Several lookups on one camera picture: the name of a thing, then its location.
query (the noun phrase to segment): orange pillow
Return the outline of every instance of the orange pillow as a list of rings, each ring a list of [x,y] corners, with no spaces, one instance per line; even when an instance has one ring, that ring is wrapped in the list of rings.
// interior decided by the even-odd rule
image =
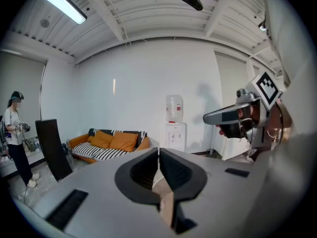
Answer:
[[[91,141],[91,145],[98,146],[101,148],[109,148],[109,142],[103,141],[99,138],[94,137]]]
[[[91,142],[94,139],[94,136],[89,136],[87,142]]]
[[[98,130],[95,134],[95,138],[101,139],[102,141],[108,142],[110,144],[113,139],[113,136],[104,133],[101,130]]]
[[[149,137],[146,137],[143,139],[142,143],[139,145],[139,147],[135,151],[141,151],[144,149],[148,149],[150,147],[150,140]]]
[[[132,152],[138,140],[138,134],[116,131],[111,141],[110,148]]]

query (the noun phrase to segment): gray floor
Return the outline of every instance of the gray floor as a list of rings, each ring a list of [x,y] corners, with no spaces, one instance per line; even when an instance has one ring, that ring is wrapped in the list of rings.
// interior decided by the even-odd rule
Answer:
[[[71,164],[73,172],[76,172],[82,167],[89,165],[89,163],[73,159],[73,164]],[[17,198],[23,202],[23,197],[25,194],[25,204],[31,208],[34,208],[36,203],[56,184],[54,176],[52,175],[49,167],[46,162],[39,164],[38,166],[32,168],[32,173],[39,173],[40,178],[36,180],[37,185],[35,188],[27,188],[25,192],[25,184],[21,176],[15,176],[12,179],[8,180],[10,184],[10,193],[11,196]]]

